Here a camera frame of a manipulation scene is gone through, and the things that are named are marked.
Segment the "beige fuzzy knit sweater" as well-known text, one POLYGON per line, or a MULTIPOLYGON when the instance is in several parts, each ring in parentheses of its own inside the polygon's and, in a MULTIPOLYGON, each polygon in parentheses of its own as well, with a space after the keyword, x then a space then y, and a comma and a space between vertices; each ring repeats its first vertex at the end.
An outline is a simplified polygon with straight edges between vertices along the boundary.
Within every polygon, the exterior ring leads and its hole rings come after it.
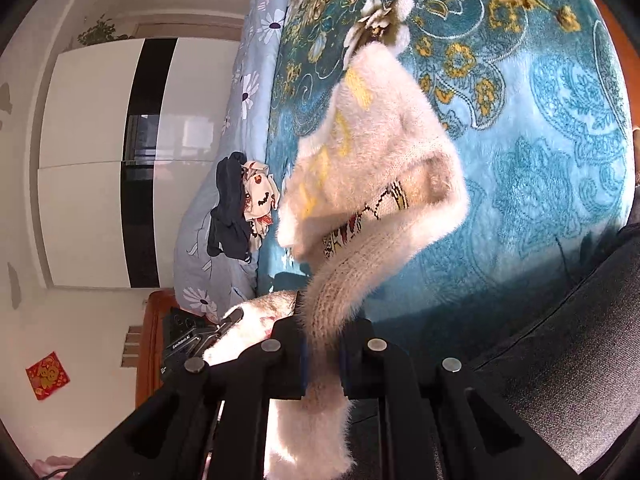
POLYGON ((300 139, 278 207, 278 243, 310 266, 310 282, 244 302, 242 321, 204 356, 236 358, 284 314, 302 326, 308 385, 300 399, 270 404, 268 478, 336 479, 352 468, 338 337, 373 289, 454 232, 468 208, 458 152, 413 76, 384 44, 360 48, 321 126, 300 139))

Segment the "orange wooden headboard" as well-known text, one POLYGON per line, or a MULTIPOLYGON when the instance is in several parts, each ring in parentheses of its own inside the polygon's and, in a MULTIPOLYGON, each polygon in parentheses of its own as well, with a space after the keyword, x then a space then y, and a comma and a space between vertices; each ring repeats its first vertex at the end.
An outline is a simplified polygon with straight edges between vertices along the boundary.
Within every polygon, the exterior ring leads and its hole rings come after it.
POLYGON ((152 292, 146 300, 136 378, 136 407, 138 408, 162 385, 160 364, 165 348, 163 320, 172 308, 178 307, 172 289, 152 292))

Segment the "light blue daisy duvet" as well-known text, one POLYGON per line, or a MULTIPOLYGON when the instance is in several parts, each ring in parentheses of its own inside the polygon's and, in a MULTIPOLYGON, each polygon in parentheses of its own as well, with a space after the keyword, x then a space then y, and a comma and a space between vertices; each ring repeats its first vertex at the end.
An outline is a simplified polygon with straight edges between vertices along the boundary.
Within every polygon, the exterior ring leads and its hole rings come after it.
POLYGON ((260 238, 247 219, 255 169, 272 183, 266 164, 271 91, 288 0, 252 0, 238 53, 219 148, 184 214, 174 251, 174 292, 183 310, 219 322, 255 296, 260 238))

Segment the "dark grey trousers leg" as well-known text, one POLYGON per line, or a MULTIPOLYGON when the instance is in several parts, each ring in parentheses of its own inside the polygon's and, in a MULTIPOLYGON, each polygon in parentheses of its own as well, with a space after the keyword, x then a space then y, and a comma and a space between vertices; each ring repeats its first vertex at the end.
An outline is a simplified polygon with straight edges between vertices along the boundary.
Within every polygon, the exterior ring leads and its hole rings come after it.
POLYGON ((562 260, 500 285, 449 275, 450 298, 416 281, 381 292, 397 318, 375 331, 405 349, 421 380, 445 358, 484 384, 586 479, 639 474, 639 220, 585 238, 584 263, 562 260), (416 313, 408 293, 419 293, 416 313))

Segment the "black garment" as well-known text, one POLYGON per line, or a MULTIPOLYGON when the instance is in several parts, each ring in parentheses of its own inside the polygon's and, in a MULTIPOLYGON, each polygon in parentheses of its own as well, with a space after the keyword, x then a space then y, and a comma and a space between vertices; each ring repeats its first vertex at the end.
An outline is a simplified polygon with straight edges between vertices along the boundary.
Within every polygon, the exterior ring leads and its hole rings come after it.
POLYGON ((218 204, 210 211, 207 253, 250 262, 250 226, 244 218, 242 166, 247 162, 242 152, 221 159, 216 168, 218 204))

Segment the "cream bat print garment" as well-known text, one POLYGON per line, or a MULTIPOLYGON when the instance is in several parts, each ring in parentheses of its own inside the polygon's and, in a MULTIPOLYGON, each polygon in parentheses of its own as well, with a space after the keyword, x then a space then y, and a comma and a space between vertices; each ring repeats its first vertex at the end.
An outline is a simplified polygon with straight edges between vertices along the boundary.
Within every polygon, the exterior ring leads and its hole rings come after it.
POLYGON ((250 226, 250 252, 257 252, 272 226, 272 213, 278 208, 280 191, 269 167, 257 160, 242 166, 244 218, 250 226))

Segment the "white black wardrobe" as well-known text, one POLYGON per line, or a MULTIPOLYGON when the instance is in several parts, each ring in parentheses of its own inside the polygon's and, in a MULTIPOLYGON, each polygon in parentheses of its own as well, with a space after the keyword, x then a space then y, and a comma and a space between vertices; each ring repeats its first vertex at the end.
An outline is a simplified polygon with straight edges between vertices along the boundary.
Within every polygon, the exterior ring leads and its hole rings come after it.
POLYGON ((179 37, 58 56, 38 164, 55 286, 172 284, 179 224, 213 165, 237 50, 229 40, 179 37))

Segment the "green plant on wardrobe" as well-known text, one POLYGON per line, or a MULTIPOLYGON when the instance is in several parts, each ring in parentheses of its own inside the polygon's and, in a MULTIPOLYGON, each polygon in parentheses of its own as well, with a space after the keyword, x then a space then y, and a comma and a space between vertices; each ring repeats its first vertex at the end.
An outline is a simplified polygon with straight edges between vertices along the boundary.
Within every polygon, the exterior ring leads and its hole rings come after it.
POLYGON ((101 15, 93 25, 77 36, 78 44, 83 47, 127 39, 131 39, 131 36, 119 34, 113 20, 105 15, 101 15))

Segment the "teal floral bed blanket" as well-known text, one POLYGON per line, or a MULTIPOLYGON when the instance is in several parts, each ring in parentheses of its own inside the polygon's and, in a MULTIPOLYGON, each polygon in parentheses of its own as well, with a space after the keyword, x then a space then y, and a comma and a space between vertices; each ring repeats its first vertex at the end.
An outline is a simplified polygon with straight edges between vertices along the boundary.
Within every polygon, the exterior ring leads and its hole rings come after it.
MULTIPOLYGON (((346 55, 390 32, 396 0, 288 0, 266 159, 278 181, 346 55)), ((375 331, 427 366, 471 361, 563 298, 634 196, 620 61, 593 0, 413 0, 400 62, 456 144, 465 222, 364 300, 375 331)))

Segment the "red paper wall decoration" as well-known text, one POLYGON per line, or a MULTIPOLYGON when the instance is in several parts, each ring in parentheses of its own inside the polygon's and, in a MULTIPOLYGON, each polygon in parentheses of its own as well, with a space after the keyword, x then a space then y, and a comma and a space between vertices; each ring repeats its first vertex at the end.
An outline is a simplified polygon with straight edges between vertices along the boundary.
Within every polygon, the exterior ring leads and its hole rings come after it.
POLYGON ((70 378, 55 352, 51 352, 26 368, 25 372, 38 401, 46 400, 52 393, 70 382, 70 378))

